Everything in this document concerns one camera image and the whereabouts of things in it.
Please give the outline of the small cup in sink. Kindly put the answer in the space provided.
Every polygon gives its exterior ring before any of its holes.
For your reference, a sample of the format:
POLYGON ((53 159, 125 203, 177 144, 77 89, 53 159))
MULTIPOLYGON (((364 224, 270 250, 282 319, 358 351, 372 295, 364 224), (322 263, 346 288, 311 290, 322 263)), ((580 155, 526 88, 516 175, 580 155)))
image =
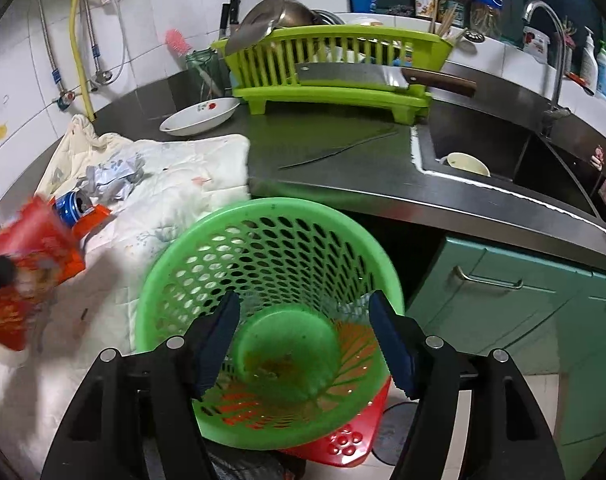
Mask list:
POLYGON ((478 174, 478 176, 489 177, 491 175, 490 170, 486 167, 484 162, 472 155, 462 152, 452 152, 439 159, 442 165, 448 167, 470 172, 471 174, 478 174))

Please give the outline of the green cabinet drawer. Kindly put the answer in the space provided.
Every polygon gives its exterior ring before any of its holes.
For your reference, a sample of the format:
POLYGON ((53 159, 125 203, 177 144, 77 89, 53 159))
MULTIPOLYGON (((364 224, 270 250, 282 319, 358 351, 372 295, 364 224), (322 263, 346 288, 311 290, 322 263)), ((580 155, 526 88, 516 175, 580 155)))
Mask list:
POLYGON ((406 314, 425 334, 482 354, 533 330, 590 277, 574 266, 448 237, 406 314))

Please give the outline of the white soap bottle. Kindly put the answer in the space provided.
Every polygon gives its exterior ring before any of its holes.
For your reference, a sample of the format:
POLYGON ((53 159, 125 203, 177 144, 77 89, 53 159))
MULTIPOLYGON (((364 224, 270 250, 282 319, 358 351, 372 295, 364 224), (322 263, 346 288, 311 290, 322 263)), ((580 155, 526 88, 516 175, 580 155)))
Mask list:
POLYGON ((594 94, 597 89, 598 64, 595 56, 594 32, 585 26, 586 39, 583 48, 580 78, 584 82, 584 89, 594 94))

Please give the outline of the green plastic trash basket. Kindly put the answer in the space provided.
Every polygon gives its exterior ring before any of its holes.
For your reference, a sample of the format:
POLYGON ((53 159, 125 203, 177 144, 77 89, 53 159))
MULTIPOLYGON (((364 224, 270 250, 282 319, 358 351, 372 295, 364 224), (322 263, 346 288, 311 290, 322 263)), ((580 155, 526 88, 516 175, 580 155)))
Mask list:
POLYGON ((345 214, 261 198, 192 224, 146 276, 135 348, 186 333, 227 290, 240 321, 214 385, 193 404, 207 439, 294 448, 350 422, 387 382, 368 301, 379 290, 401 311, 402 287, 375 237, 345 214))

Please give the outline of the white bowl with cherry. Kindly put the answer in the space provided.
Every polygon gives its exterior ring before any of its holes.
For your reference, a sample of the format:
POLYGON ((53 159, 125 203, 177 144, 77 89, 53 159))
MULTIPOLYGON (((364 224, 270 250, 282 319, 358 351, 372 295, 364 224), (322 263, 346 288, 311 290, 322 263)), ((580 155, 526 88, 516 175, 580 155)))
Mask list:
POLYGON ((235 114, 240 106, 236 98, 217 98, 193 104, 167 117, 160 131, 169 136, 195 136, 210 131, 235 114))

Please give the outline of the red plastic stool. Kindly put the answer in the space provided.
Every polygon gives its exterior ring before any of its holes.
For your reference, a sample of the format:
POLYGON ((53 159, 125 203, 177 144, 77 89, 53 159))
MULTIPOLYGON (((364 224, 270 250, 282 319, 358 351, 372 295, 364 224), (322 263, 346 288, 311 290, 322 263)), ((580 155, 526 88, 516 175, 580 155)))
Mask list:
POLYGON ((390 386, 391 378, 388 378, 366 408, 344 426, 313 442, 286 448, 282 453, 338 468, 361 465, 373 447, 390 386))

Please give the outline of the cream quilted cloth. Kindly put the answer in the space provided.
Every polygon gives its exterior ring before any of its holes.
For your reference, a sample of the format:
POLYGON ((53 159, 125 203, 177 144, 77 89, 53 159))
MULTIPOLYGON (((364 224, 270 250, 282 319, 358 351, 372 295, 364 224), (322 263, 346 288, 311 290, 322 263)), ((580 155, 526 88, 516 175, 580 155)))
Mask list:
POLYGON ((0 451, 23 479, 36 479, 63 414, 99 351, 134 349, 140 289, 158 256, 189 226, 249 197, 250 142, 241 134, 196 141, 102 136, 76 115, 38 192, 71 190, 86 169, 141 162, 143 177, 112 217, 82 242, 86 268, 57 287, 27 319, 27 358, 0 364, 0 451))

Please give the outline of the red snack bag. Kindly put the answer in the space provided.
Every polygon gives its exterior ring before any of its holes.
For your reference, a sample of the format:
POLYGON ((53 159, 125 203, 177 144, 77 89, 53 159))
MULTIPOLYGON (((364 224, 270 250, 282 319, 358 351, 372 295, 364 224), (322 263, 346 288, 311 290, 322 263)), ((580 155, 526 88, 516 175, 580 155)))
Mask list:
POLYGON ((80 241, 110 214, 105 206, 90 206, 68 226, 52 200, 35 195, 0 230, 0 362, 22 359, 33 310, 56 286, 85 270, 80 241))

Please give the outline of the pink bottle brush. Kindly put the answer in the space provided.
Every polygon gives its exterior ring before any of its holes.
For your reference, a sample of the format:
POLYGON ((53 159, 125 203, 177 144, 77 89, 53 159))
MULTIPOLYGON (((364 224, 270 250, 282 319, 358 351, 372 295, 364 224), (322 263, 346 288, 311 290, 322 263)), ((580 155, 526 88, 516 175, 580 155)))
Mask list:
POLYGON ((165 34, 165 44, 177 56, 186 56, 193 51, 184 35, 177 29, 169 29, 165 34))

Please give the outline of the green dish rack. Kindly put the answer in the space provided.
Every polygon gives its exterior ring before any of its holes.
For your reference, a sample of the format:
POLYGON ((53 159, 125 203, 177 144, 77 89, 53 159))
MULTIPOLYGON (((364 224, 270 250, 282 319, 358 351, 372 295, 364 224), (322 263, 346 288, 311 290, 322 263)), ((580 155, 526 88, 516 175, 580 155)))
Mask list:
POLYGON ((231 72, 233 95, 250 113, 269 102, 320 103, 390 110, 398 124, 428 113, 428 84, 408 82, 403 68, 440 72, 453 45, 431 32, 385 26, 318 25, 277 29, 257 44, 214 50, 231 72))

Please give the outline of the white paper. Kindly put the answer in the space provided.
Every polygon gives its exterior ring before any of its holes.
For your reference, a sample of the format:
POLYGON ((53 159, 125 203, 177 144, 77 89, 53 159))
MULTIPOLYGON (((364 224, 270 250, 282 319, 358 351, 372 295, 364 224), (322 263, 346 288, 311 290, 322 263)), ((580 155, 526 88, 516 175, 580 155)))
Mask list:
POLYGON ((113 156, 98 166, 88 166, 77 180, 77 189, 94 205, 126 200, 132 190, 143 180, 144 158, 113 156))

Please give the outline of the steel wok lid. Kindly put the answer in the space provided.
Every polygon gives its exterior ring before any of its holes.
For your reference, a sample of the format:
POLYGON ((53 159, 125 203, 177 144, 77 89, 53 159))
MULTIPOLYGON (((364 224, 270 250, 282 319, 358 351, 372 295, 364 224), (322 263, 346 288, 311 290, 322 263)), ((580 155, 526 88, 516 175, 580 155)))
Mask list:
POLYGON ((262 0, 229 37, 225 55, 255 46, 276 29, 320 24, 319 15, 297 0, 262 0))

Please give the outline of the thin knife on counter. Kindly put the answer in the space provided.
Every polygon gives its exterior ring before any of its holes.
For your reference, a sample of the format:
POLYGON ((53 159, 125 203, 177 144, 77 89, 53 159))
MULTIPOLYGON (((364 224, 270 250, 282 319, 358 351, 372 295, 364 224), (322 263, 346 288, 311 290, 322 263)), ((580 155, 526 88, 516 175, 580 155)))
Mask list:
POLYGON ((368 138, 353 141, 349 144, 340 146, 339 148, 326 148, 325 150, 322 150, 322 151, 318 152, 317 154, 314 154, 312 156, 309 156, 308 158, 300 160, 299 162, 291 162, 291 164, 286 164, 286 165, 280 166, 279 170, 288 170, 288 169, 293 169, 293 168, 297 168, 297 167, 303 167, 303 166, 310 165, 310 164, 315 164, 315 162, 320 162, 321 160, 324 160, 327 158, 332 158, 333 156, 337 156, 341 153, 349 151, 352 148, 357 148, 358 146, 367 144, 369 142, 387 139, 387 138, 390 138, 390 136, 395 136, 398 133, 399 133, 399 131, 397 131, 396 128, 391 128, 391 129, 388 129, 387 131, 376 134, 376 136, 369 136, 368 138))

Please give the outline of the blue aluminium can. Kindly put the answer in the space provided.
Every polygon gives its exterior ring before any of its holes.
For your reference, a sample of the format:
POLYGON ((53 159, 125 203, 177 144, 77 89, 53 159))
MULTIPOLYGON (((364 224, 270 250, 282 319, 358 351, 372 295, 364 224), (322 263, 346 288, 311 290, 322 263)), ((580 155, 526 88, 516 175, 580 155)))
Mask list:
POLYGON ((82 217, 92 208, 90 198, 86 193, 74 190, 56 198, 53 209, 61 221, 70 229, 74 228, 82 217))

